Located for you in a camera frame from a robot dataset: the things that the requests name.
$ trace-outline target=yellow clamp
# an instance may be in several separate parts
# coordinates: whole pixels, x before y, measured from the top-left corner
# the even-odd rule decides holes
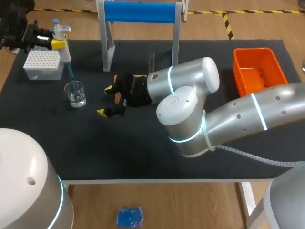
[[[112,89],[112,84],[105,88],[104,91],[106,92],[106,94],[112,94],[113,93],[113,89]]]
[[[106,117],[106,118],[108,118],[107,117],[107,115],[105,115],[105,109],[100,109],[100,110],[97,110],[97,113],[99,113],[99,115],[101,115],[101,116],[104,116],[104,117]]]
[[[52,50],[63,49],[65,47],[65,41],[52,39]]]

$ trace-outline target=glass beaker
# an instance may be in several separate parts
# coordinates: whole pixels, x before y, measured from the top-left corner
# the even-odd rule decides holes
[[[68,95],[72,107],[80,108],[87,103],[84,85],[80,81],[69,82],[64,87],[64,92]]]

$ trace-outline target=test tube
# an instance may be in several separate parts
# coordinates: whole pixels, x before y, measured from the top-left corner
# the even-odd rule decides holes
[[[148,74],[154,72],[154,52],[148,53]]]

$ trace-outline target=blue foam bar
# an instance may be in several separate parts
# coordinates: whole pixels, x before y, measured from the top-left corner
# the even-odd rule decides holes
[[[105,20],[175,23],[175,3],[105,1]]]

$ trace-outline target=water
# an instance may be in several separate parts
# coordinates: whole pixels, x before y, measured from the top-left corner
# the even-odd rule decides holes
[[[68,95],[72,107],[79,108],[87,103],[84,91],[77,91]]]

